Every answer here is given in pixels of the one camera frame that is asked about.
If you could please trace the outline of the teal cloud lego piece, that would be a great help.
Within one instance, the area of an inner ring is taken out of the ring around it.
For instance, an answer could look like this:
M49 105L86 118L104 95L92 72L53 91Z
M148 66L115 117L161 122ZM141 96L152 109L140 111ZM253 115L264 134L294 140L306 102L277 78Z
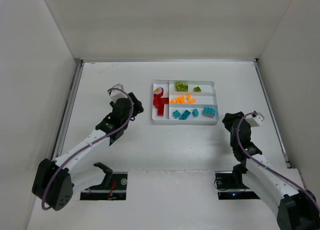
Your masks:
M204 116L213 118L216 115L216 110L214 108L205 107L202 111L202 114Z

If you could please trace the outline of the blue lego brick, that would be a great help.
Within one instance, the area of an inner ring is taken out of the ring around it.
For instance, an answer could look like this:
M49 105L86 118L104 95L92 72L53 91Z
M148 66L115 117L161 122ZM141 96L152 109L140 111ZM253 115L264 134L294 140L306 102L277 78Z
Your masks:
M193 115L194 117L197 117L197 116L199 115L199 111L198 111L197 109L194 109L194 110L192 111L192 115Z

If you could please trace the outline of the red lego with blue brick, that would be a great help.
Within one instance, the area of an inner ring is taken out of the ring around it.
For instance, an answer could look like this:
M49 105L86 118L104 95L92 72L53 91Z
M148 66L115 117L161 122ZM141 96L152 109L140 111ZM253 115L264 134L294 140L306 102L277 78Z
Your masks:
M154 96L153 97L153 105L156 109L159 109L159 107L161 106L161 97L159 96Z

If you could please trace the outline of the red rectangular lego brick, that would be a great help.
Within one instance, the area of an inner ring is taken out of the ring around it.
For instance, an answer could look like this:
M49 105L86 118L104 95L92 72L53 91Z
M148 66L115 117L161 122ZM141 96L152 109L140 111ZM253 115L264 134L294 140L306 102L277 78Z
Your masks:
M159 105L158 108L157 108L157 115L158 116L163 116L164 115L164 108L165 106L164 105Z

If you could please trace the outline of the orange half round lego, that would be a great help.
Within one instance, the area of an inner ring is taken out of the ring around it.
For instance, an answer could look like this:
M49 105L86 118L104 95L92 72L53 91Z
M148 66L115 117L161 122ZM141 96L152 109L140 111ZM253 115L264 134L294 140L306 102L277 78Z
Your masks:
M190 99L190 100L188 100L188 102L186 102L187 104L193 104L193 103L195 103L196 102L196 100L195 99Z

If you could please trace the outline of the red flower lego piece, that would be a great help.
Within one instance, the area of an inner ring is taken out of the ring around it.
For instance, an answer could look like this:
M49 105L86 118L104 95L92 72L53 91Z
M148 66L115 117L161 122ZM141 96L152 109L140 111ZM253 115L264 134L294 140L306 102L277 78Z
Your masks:
M164 94L164 89L162 87L158 87L154 92L153 92L153 96L154 98L161 98Z

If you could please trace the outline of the teal square lego brick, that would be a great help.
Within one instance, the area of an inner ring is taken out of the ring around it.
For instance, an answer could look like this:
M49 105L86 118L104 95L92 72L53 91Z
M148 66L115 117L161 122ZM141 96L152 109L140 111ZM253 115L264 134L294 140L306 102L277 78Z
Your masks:
M175 110L173 113L172 113L172 116L177 119L181 116L181 113L178 111L178 110Z

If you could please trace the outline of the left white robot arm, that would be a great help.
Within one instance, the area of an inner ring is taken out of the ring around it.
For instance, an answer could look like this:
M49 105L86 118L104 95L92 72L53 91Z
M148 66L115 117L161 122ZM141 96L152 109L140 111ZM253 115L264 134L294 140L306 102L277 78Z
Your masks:
M99 159L98 146L111 146L127 129L129 122L143 113L142 103L130 92L108 90L111 113L98 123L79 144L55 159L43 159L36 171L31 192L41 200L44 211L64 208L77 191L107 184L113 171Z

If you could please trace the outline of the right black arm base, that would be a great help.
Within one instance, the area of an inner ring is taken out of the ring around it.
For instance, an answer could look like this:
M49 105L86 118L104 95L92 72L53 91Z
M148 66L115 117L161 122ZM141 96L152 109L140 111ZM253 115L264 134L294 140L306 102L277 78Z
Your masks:
M259 200L249 187L243 184L246 168L237 164L231 171L215 171L214 187L219 200Z

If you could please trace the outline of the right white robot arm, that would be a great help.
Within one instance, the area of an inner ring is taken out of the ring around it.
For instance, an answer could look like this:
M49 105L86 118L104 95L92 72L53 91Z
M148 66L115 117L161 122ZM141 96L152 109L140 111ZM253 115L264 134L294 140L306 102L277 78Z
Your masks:
M227 113L222 120L239 161L232 170L235 182L253 190L275 215L281 230L318 230L320 207L313 193L277 172L251 141L251 128L260 126L263 120L256 111Z

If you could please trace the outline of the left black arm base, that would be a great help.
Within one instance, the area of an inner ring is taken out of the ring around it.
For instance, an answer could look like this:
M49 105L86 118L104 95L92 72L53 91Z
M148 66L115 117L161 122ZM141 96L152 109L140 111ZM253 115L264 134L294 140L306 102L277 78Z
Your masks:
M128 172L114 172L105 164L94 166L103 172L103 179L81 191L81 201L124 201L127 198Z

